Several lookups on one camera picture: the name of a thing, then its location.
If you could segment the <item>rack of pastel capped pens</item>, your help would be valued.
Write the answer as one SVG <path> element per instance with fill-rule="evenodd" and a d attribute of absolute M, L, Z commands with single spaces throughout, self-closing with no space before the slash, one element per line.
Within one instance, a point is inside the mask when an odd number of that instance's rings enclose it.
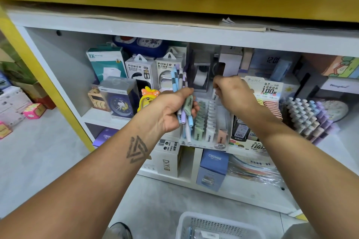
<path fill-rule="evenodd" d="M 287 97 L 279 101 L 279 110 L 283 122 L 313 145 L 340 131 L 321 101 Z"/>

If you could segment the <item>white plastic basket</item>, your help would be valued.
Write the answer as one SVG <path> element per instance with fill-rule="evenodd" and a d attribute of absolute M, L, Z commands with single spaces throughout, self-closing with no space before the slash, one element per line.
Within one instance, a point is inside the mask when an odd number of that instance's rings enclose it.
<path fill-rule="evenodd" d="M 176 239 L 266 239 L 266 237 L 253 225 L 186 211 L 180 216 Z"/>

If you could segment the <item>plastic packet of coloured pens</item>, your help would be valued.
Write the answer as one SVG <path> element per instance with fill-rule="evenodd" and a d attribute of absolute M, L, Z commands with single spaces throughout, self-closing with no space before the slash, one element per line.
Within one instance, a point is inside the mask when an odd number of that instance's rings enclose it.
<path fill-rule="evenodd" d="M 249 181 L 285 187 L 285 182 L 269 157 L 230 155 L 227 174 Z"/>

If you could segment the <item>yellow duck toy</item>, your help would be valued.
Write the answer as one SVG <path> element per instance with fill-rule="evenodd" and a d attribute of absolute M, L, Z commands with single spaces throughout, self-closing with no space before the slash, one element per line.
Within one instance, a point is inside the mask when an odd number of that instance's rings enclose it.
<path fill-rule="evenodd" d="M 142 97 L 140 98 L 137 112 L 142 110 L 145 106 L 149 105 L 151 101 L 153 101 L 156 97 L 158 97 L 160 91 L 156 89 L 151 89 L 150 87 L 146 86 L 145 88 L 141 89 L 141 93 L 142 93 Z"/>

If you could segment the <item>beige house-shaped clock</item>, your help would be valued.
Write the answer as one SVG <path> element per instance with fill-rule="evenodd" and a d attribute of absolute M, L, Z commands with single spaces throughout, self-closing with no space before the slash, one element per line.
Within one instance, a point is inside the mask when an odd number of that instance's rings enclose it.
<path fill-rule="evenodd" d="M 105 99 L 102 97 L 100 90 L 98 89 L 97 84 L 92 84 L 90 91 L 88 91 L 88 97 L 95 109 L 107 112 L 110 111 Z"/>

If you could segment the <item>white power bank box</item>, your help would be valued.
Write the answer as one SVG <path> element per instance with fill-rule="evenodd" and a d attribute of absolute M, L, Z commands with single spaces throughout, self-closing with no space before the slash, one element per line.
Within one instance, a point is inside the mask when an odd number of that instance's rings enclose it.
<path fill-rule="evenodd" d="M 170 51 L 155 60 L 160 90 L 172 90 L 171 71 L 173 68 L 183 69 L 185 60 L 186 54 L 184 52 L 174 54 Z"/>
<path fill-rule="evenodd" d="M 146 86 L 159 90 L 156 62 L 153 57 L 133 54 L 126 62 L 128 78 L 136 79 L 140 96 Z"/>

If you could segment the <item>teal and white product box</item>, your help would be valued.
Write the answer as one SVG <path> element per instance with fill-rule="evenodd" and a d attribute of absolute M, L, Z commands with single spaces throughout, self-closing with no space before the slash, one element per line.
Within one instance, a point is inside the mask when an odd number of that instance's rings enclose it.
<path fill-rule="evenodd" d="M 87 50 L 86 55 L 99 82 L 108 77 L 128 78 L 125 61 L 129 56 L 123 47 L 93 47 Z"/>

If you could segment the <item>pink and yellow packet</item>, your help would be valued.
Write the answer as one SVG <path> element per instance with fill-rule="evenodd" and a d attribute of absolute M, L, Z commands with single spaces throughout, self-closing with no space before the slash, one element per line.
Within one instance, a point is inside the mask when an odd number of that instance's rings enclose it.
<path fill-rule="evenodd" d="M 0 140 L 11 134 L 13 130 L 4 122 L 0 121 Z"/>

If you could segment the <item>bundle of pastel pens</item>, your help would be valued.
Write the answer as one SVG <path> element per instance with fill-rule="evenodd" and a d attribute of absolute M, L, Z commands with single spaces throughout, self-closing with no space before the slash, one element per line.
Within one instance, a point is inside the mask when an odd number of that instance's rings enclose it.
<path fill-rule="evenodd" d="M 186 75 L 183 73 L 183 69 L 178 65 L 175 65 L 171 70 L 171 78 L 172 78 L 172 88 L 173 92 L 177 92 L 183 87 L 187 86 L 186 83 Z M 192 108 L 193 108 L 194 98 L 192 95 L 187 97 L 182 104 L 182 106 L 177 111 L 177 119 L 180 125 L 185 126 L 185 137 L 186 142 L 191 142 L 191 129 L 194 125 L 194 120 L 192 116 Z"/>

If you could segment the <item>white craft kit box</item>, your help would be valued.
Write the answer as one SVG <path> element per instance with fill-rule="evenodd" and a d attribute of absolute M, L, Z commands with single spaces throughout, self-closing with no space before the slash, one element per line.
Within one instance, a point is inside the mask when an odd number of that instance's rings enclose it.
<path fill-rule="evenodd" d="M 141 168 L 177 178 L 181 157 L 179 142 L 160 139 Z"/>

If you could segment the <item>pencil lead display card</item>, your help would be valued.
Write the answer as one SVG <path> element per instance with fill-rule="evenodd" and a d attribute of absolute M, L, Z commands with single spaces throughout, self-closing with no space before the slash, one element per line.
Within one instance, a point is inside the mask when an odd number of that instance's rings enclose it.
<path fill-rule="evenodd" d="M 241 77 L 246 81 L 260 105 L 267 107 L 280 121 L 283 120 L 279 109 L 279 100 L 283 89 L 283 83 L 266 80 L 262 77 Z"/>

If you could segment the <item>round white clock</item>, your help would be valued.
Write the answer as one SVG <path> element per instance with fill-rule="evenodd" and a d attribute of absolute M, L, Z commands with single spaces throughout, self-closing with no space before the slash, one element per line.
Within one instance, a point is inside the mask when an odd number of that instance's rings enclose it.
<path fill-rule="evenodd" d="M 339 100 L 325 100 L 322 102 L 324 109 L 333 122 L 338 122 L 343 119 L 349 112 L 348 105 Z"/>

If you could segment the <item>black pencil lead display box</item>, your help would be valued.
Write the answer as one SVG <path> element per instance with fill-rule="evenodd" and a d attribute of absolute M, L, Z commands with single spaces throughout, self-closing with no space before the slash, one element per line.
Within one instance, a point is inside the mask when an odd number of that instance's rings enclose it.
<path fill-rule="evenodd" d="M 266 153 L 258 136 L 241 120 L 234 116 L 229 147 L 237 151 Z"/>

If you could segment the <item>digital clock box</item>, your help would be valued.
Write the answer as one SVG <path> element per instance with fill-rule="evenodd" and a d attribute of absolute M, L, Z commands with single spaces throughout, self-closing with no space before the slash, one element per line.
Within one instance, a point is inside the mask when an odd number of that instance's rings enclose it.
<path fill-rule="evenodd" d="M 299 57 L 300 53 L 298 52 L 256 48 L 248 74 L 275 82 L 282 82 Z"/>

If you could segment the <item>person's right hand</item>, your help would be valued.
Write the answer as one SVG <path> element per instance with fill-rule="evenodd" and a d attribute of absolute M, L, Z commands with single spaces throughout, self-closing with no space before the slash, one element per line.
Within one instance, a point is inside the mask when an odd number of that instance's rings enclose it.
<path fill-rule="evenodd" d="M 236 116 L 252 113 L 262 107 L 246 81 L 237 75 L 229 77 L 229 94 L 219 98 L 222 105 Z"/>

